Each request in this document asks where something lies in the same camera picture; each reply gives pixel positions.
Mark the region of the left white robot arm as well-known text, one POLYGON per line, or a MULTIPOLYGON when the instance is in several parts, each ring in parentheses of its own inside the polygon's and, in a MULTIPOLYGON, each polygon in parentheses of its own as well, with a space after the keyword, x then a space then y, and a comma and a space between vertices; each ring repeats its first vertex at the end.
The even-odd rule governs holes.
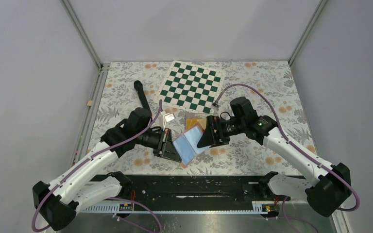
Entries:
POLYGON ((117 197, 121 200, 135 195, 133 182, 122 172, 109 173, 105 179, 87 186, 106 165, 117 160, 139 144, 153 150, 154 156, 181 162, 169 128, 154 127, 156 121, 150 110, 136 108, 128 118, 108 129, 91 152, 68 171, 50 183, 37 182, 33 186, 36 211, 32 230, 46 230, 35 226, 37 216, 42 216, 53 230, 70 224, 79 212, 101 200, 117 197))

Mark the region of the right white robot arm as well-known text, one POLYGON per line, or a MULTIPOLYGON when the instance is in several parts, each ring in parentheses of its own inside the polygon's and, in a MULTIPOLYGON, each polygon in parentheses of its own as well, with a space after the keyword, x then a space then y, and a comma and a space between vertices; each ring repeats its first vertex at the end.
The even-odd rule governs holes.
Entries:
POLYGON ((276 195, 306 201, 310 207, 324 217, 331 216, 351 195, 349 168, 339 163, 334 165, 314 153, 303 150, 303 146, 281 130, 269 116, 259 116, 246 97, 230 101, 233 116, 206 118, 206 129, 197 147, 218 147, 229 144, 230 137, 245 134, 278 153, 294 166, 303 179, 287 177, 278 172, 269 172, 260 181, 259 193, 263 199, 271 200, 276 195))

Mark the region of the tan leather card holder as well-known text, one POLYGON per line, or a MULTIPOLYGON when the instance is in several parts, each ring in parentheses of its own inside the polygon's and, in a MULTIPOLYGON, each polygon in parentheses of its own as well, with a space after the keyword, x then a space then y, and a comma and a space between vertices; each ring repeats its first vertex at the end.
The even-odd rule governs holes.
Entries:
POLYGON ((186 130, 174 140, 174 146, 181 158, 181 166, 186 168, 197 156, 208 150, 210 147, 198 148, 197 144, 203 136, 204 129, 197 123, 186 130))

